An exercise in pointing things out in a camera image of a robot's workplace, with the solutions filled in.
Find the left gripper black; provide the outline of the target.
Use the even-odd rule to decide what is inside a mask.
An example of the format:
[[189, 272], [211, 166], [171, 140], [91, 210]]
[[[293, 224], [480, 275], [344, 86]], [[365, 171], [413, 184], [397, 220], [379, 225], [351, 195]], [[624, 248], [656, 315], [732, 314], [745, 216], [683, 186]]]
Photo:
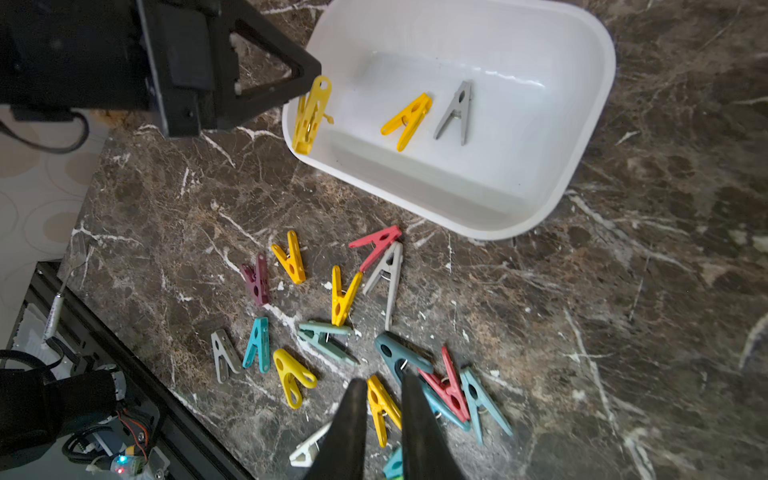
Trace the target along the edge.
[[209, 31], [196, 1], [1, 4], [1, 102], [27, 120], [149, 112], [166, 136], [195, 137], [214, 87], [215, 127], [232, 129], [308, 93], [321, 73], [247, 1], [220, 1]]

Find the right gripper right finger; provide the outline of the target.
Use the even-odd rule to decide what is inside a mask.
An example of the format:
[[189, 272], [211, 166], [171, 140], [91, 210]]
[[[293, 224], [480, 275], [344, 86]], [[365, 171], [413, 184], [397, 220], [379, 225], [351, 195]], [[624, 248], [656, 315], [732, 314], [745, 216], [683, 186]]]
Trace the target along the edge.
[[464, 479], [423, 393], [420, 380], [402, 382], [402, 447], [405, 479]]

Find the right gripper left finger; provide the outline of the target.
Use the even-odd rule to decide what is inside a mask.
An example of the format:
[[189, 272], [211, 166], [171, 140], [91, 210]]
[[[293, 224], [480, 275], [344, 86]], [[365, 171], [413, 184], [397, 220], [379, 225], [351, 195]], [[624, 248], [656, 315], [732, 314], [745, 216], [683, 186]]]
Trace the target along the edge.
[[304, 476], [310, 479], [363, 479], [367, 430], [367, 384], [350, 381], [317, 457]]

